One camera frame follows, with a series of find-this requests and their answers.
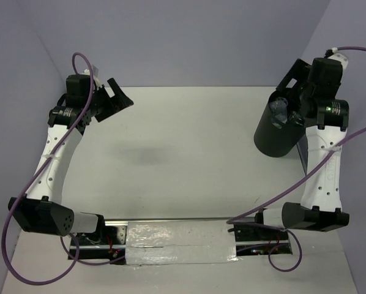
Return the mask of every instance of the lavender backdrop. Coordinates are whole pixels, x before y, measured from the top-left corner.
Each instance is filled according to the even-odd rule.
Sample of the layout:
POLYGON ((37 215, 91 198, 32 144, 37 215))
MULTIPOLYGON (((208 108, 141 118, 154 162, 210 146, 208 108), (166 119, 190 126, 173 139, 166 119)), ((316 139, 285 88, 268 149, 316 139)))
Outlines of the lavender backdrop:
MULTIPOLYGON (((0 0, 0 244, 10 197, 32 176, 63 80, 15 0, 0 0)), ((9 231, 13 252, 19 228, 9 231)), ((0 248, 0 292, 6 276, 0 248)))
POLYGON ((273 86, 329 0, 18 0, 63 77, 80 50, 123 86, 273 86))

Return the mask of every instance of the black cylindrical cup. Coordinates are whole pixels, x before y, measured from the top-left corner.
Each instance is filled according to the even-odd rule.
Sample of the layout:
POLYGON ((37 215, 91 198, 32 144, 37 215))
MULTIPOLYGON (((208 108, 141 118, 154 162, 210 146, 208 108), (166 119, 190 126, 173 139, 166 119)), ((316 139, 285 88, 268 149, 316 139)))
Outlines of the black cylindrical cup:
POLYGON ((255 146, 271 157, 287 155, 305 134, 304 126, 284 124, 274 116, 269 104, 278 97, 282 97, 278 91, 270 95, 254 134, 255 146))

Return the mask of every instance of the white table surface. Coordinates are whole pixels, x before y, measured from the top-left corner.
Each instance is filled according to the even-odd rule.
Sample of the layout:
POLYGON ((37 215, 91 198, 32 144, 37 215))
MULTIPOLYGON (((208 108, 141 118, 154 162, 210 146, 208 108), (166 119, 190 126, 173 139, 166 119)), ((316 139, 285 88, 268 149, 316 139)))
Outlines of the white table surface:
MULTIPOLYGON (((273 88, 124 91, 135 105, 87 128, 66 177, 63 205, 107 219, 225 217, 272 198, 304 176, 296 149, 273 159, 253 144, 273 88)), ((285 200, 299 202, 302 191, 285 200)), ((24 285, 8 274, 2 292, 356 294, 337 233, 297 234, 305 255, 292 273, 273 270, 262 256, 214 265, 79 264, 67 277, 43 287, 24 285)), ((274 260, 288 267, 296 257, 274 260)), ((59 238, 25 232, 12 262, 35 280, 51 279, 70 264, 59 238)))
POLYGON ((125 89, 134 106, 86 129, 62 204, 126 219, 228 217, 265 202, 304 176, 296 148, 274 159, 254 145, 273 90, 125 89))

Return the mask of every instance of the purple cable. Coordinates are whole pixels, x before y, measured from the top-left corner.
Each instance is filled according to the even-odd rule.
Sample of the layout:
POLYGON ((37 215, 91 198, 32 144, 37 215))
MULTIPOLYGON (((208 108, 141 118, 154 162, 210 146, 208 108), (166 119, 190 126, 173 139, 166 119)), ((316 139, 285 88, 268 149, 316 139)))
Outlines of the purple cable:
MULTIPOLYGON (((72 254, 70 254, 69 250, 67 250, 66 246, 65 246, 65 243, 63 242, 63 238, 61 237, 61 244, 62 244, 62 247, 63 249, 65 250, 65 252, 67 253, 67 255, 74 260, 74 256, 72 254)), ((121 257, 118 257, 116 259, 112 259, 112 260, 109 260, 107 262, 97 262, 97 263, 93 263, 93 262, 84 262, 82 260, 77 260, 78 263, 82 263, 83 265, 109 265, 111 263, 114 263, 114 262, 117 262, 119 260, 122 260, 124 259, 125 256, 121 256, 121 257)))
POLYGON ((338 47, 337 50, 338 51, 343 51, 343 50, 357 50, 357 51, 365 51, 366 52, 366 47, 346 46, 346 47, 338 47))
MULTIPOLYGON (((343 51, 343 50, 357 50, 357 51, 365 51, 366 52, 366 48, 365 47, 354 47, 354 46, 350 46, 350 47, 339 47, 337 48, 338 51, 343 51)), ((364 127, 363 129, 361 130, 358 130, 357 132, 345 137, 344 139, 342 139, 341 141, 339 141, 336 146, 341 146, 343 144, 345 144, 346 142, 350 141, 351 139, 353 139, 354 137, 356 136, 359 136, 361 135, 362 133, 365 133, 366 132, 366 127, 364 127)), ((293 190, 297 189, 299 186, 301 186, 303 183, 305 183, 309 178, 311 178, 318 170, 320 170, 323 165, 326 164, 326 162, 331 158, 331 156, 334 154, 335 151, 329 151, 329 153, 327 154, 327 156, 312 170, 310 171, 305 177, 303 177, 300 181, 298 181, 296 184, 294 184, 293 186, 291 186, 289 189, 285 190, 284 192, 278 194, 277 196, 275 196, 274 198, 270 199, 269 201, 263 203, 262 205, 259 205, 257 206, 256 208, 253 208, 251 209, 250 211, 247 211, 246 213, 243 213, 243 214, 240 214, 238 216, 235 216, 235 217, 232 217, 231 219, 229 219, 226 223, 227 224, 243 224, 244 222, 241 222, 239 220, 243 219, 244 217, 246 216, 249 216, 250 214, 253 214, 267 206, 269 206, 270 204, 273 204, 274 202, 280 200, 281 198, 283 198, 284 196, 288 195, 290 192, 292 192, 293 190)), ((278 271, 282 271, 282 272, 289 272, 289 271, 293 271, 295 270, 301 263, 301 260, 302 260, 302 248, 301 248, 301 244, 299 242, 299 240, 297 239, 296 235, 292 232, 292 231, 289 231, 289 230, 286 230, 289 234, 292 235, 292 237, 296 240, 297 242, 297 246, 299 248, 299 252, 300 252, 300 256, 299 256, 299 259, 297 261, 297 263, 290 269, 281 269, 281 268, 278 268, 276 267, 272 260, 271 260, 271 253, 275 250, 275 248, 279 247, 279 246, 282 246, 282 245, 279 245, 279 246, 275 246, 272 248, 272 250, 270 250, 269 252, 269 262, 271 264, 271 266, 273 268, 275 268, 276 270, 278 271)))
MULTIPOLYGON (((295 235, 293 232, 291 232, 291 231, 289 231, 289 230, 285 230, 285 232, 288 232, 289 234, 291 234, 291 235, 292 235, 292 237, 296 240, 297 247, 299 248, 299 258, 297 259, 296 264, 295 264, 294 266, 292 266, 291 268, 283 269, 283 268, 279 268, 279 267, 277 267, 277 266, 273 263, 273 261, 271 260, 271 255, 273 254, 273 251, 275 251, 275 250, 276 250, 276 248, 279 248, 279 247, 282 247, 282 246, 286 246, 286 245, 288 245, 288 244, 278 244, 278 245, 274 246, 274 247, 269 251, 269 254, 267 255, 267 257, 268 257, 268 259, 269 259, 269 263, 271 264, 271 266, 272 266, 273 268, 275 268, 277 271, 282 271, 283 273, 287 273, 287 272, 289 272, 289 271, 294 271, 294 270, 295 270, 295 269, 300 265, 300 263, 301 263, 301 261, 302 261, 302 259, 303 259, 303 250, 302 250, 302 248, 301 248, 301 244, 300 244, 300 242, 299 242, 298 238, 296 237, 296 235, 295 235)), ((254 249, 254 248, 258 248, 258 247, 260 247, 260 246, 264 246, 264 245, 263 245, 263 244, 260 244, 260 245, 253 245, 253 246, 245 247, 245 248, 242 248, 242 249, 237 250, 237 251, 236 251, 236 253, 238 253, 238 252, 242 252, 242 251, 247 250, 247 249, 254 249)))
POLYGON ((292 235, 292 237, 296 240, 296 244, 297 244, 297 247, 299 248, 299 259, 297 259, 297 262, 294 266, 292 266, 291 268, 287 268, 287 269, 283 269, 283 268, 279 268, 277 267, 273 261, 271 260, 271 255, 273 253, 273 251, 276 250, 276 248, 278 247, 281 247, 281 246, 285 246, 286 244, 279 244, 279 245, 276 245, 274 246, 270 251, 269 251, 269 255, 267 256, 268 259, 269 259, 269 263, 271 264, 271 266, 273 268, 275 268, 277 271, 281 271, 283 273, 287 273, 287 272, 290 272, 290 271, 294 271, 297 267, 299 267, 302 259, 303 259, 303 249, 301 248, 301 244, 298 240, 298 238, 296 237, 296 235, 292 232, 292 231, 289 231, 289 230, 285 230, 286 232, 288 232, 289 234, 292 235))
MULTIPOLYGON (((92 66, 91 63, 88 61, 88 59, 85 57, 85 55, 83 55, 82 53, 76 52, 73 54, 72 57, 72 64, 73 64, 73 69, 74 72, 76 74, 78 74, 78 71, 75 67, 75 58, 76 56, 80 56, 81 58, 83 58, 83 60, 85 61, 86 65, 88 66, 89 69, 89 76, 91 78, 91 87, 89 89, 89 95, 88 95, 88 100, 86 101, 86 104, 84 106, 84 109, 81 111, 80 115, 77 117, 77 119, 74 121, 73 125, 70 127, 69 130, 67 130, 66 134, 60 139, 60 141, 56 144, 56 146, 53 148, 53 150, 51 151, 50 155, 54 155, 56 153, 56 151, 59 149, 59 147, 62 145, 62 143, 67 139, 67 137, 70 135, 70 133, 74 130, 74 128, 77 126, 77 124, 80 122, 81 118, 85 115, 85 113, 88 110, 89 105, 91 104, 92 101, 92 94, 93 94, 93 90, 94 90, 94 79, 93 79, 93 70, 92 70, 92 66)), ((10 220, 16 210, 16 208, 18 207, 18 205, 21 202, 21 199, 24 197, 26 191, 30 188, 30 186, 34 183, 34 181, 40 176, 40 174, 44 171, 44 169, 47 167, 47 165, 51 162, 51 157, 47 158, 46 161, 43 163, 43 165, 35 172, 35 174, 33 175, 33 177, 29 180, 29 182, 27 183, 27 185, 25 185, 24 189, 20 192, 20 194, 18 194, 17 199, 14 201, 12 208, 10 209, 5 223, 4 223, 4 228, 2 229, 2 238, 1 238, 1 250, 2 250, 2 257, 4 259, 4 262, 6 264, 6 267, 8 268, 8 270, 13 274, 13 276, 18 279, 19 281, 28 284, 28 285, 35 285, 35 286, 40 286, 40 285, 47 285, 53 282, 56 282, 60 279, 62 279, 64 276, 66 276, 74 267, 75 263, 78 261, 78 256, 80 255, 80 245, 78 244, 78 240, 72 235, 69 234, 70 237, 73 238, 76 247, 77 247, 77 251, 76 254, 73 258, 73 263, 69 266, 69 268, 62 274, 60 274, 58 277, 51 279, 51 280, 47 280, 47 281, 40 281, 40 282, 36 282, 36 281, 30 281, 26 278, 24 278, 23 276, 20 276, 20 274, 18 274, 18 272, 16 272, 15 268, 12 266, 11 262, 10 262, 10 258, 7 255, 7 250, 6 250, 6 235, 7 235, 7 230, 9 227, 9 223, 10 220)))

